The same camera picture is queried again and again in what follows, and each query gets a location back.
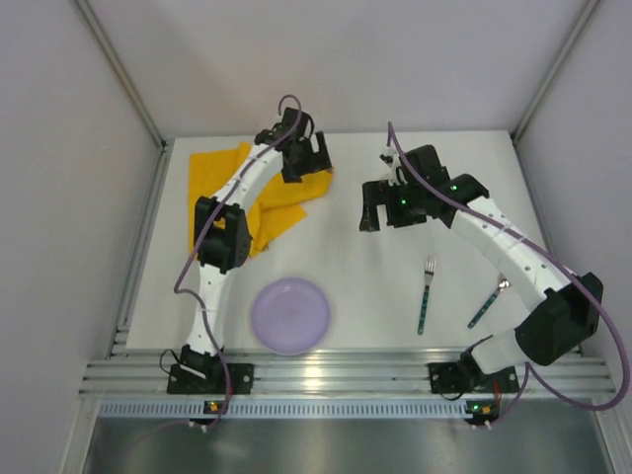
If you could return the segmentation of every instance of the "utensil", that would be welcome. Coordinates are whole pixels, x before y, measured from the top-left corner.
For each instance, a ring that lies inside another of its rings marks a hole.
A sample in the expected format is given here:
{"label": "utensil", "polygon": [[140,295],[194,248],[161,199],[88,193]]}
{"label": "utensil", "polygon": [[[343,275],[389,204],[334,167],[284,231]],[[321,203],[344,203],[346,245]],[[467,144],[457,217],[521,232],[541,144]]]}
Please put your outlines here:
{"label": "utensil", "polygon": [[498,279],[498,286],[496,287],[496,290],[490,295],[489,298],[487,298],[487,301],[485,301],[483,303],[483,306],[481,306],[481,309],[478,310],[478,312],[472,318],[472,320],[469,322],[467,327],[469,329],[472,329],[474,326],[476,326],[476,324],[481,320],[481,318],[487,312],[487,310],[490,309],[490,306],[492,306],[494,301],[496,301],[496,298],[498,298],[499,295],[503,291],[505,291],[507,288],[509,288],[511,285],[512,284],[504,276],[500,275],[499,279]]}
{"label": "utensil", "polygon": [[431,293],[431,283],[435,276],[436,258],[428,257],[426,259],[426,269],[424,270],[424,299],[422,301],[422,312],[419,317],[419,326],[417,327],[417,334],[420,336],[424,333],[424,325],[426,324],[426,311],[428,310],[428,298]]}

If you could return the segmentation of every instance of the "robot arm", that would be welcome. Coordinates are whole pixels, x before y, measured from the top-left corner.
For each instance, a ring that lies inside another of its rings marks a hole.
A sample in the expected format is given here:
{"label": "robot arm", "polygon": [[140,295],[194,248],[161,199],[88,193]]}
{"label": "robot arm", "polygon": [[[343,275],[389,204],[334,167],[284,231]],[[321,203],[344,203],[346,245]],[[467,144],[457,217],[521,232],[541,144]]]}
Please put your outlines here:
{"label": "robot arm", "polygon": [[[490,337],[461,355],[461,386],[480,385],[487,375],[527,361],[548,365],[594,334],[598,313],[565,276],[504,230],[431,195],[394,155],[394,151],[387,150],[380,157],[391,167],[388,180],[362,186],[364,207],[359,229],[379,230],[378,205],[386,205],[387,225],[394,227],[423,223],[428,217],[440,219],[512,282],[529,311],[518,327]],[[450,179],[431,145],[412,150],[406,157],[443,194],[516,230],[478,181],[469,175]],[[579,280],[601,299],[603,287],[596,276],[587,274]]]}
{"label": "robot arm", "polygon": [[[246,262],[252,237],[246,216],[266,184],[278,172],[287,183],[299,183],[301,176],[331,169],[331,160],[322,131],[317,131],[318,149],[314,150],[306,136],[313,120],[305,112],[287,108],[280,122],[255,137],[250,155],[233,177],[212,197],[200,197],[196,202],[195,241],[213,212],[225,200],[206,234],[197,258],[199,260],[199,296],[206,306],[207,322],[215,340],[223,348],[223,321],[230,285],[239,268]],[[277,144],[299,120],[290,136]],[[204,325],[201,308],[187,343],[182,347],[178,363],[172,366],[171,379],[178,380],[168,387],[169,393],[202,393],[221,391],[223,375],[219,357]]]}

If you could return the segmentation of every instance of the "gray wall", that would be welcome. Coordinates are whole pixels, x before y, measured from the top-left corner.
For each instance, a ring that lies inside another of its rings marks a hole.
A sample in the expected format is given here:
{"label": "gray wall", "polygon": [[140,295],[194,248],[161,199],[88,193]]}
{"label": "gray wall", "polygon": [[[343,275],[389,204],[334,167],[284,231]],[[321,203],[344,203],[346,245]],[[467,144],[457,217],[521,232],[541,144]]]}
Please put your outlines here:
{"label": "gray wall", "polygon": [[156,149],[67,0],[0,6],[0,472],[56,469]]}
{"label": "gray wall", "polygon": [[[632,2],[608,0],[520,146],[557,253],[595,272],[632,351]],[[604,325],[590,349],[620,373]],[[632,401],[625,403],[632,420]]]}
{"label": "gray wall", "polygon": [[512,129],[585,0],[93,0],[167,137]]}

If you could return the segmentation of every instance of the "yellow cloth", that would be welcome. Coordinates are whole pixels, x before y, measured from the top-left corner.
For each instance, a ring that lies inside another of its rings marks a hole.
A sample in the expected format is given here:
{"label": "yellow cloth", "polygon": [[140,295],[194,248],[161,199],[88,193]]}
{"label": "yellow cloth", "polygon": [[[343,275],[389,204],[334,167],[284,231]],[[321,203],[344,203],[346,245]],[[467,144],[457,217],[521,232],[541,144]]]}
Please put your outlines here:
{"label": "yellow cloth", "polygon": [[[234,150],[191,155],[189,168],[189,242],[194,246],[196,202],[200,196],[212,196],[242,165],[250,152],[250,144],[240,143]],[[248,230],[253,237],[250,257],[268,248],[268,244],[305,215],[300,202],[318,198],[329,190],[332,173],[321,171],[302,177],[302,183],[285,183],[275,175],[248,212]]]}

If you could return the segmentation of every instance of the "white table surface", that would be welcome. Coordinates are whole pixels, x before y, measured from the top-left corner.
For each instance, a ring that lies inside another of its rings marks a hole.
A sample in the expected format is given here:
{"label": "white table surface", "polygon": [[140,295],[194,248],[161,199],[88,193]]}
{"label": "white table surface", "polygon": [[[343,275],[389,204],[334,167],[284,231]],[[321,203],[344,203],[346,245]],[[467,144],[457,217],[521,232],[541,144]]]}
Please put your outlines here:
{"label": "white table surface", "polygon": [[[433,144],[450,176],[469,173],[522,231],[542,237],[505,131],[400,133],[405,150]],[[235,278],[225,325],[231,349],[260,349],[250,325],[250,307],[267,284],[305,277],[329,298],[333,319],[318,349],[462,348],[490,333],[515,326],[526,310],[512,289],[504,292],[473,329],[467,323],[497,284],[498,272],[469,243],[439,221],[393,229],[380,212],[382,230],[358,231],[361,185],[388,171],[378,155],[385,133],[328,134],[336,168],[329,192],[304,204],[307,217],[248,261]],[[129,349],[179,348],[193,323],[194,300],[172,287],[188,252],[187,195],[192,153],[233,148],[252,137],[176,140],[142,271]],[[423,268],[437,258],[426,330],[417,334]],[[198,289],[198,268],[185,284]]]}

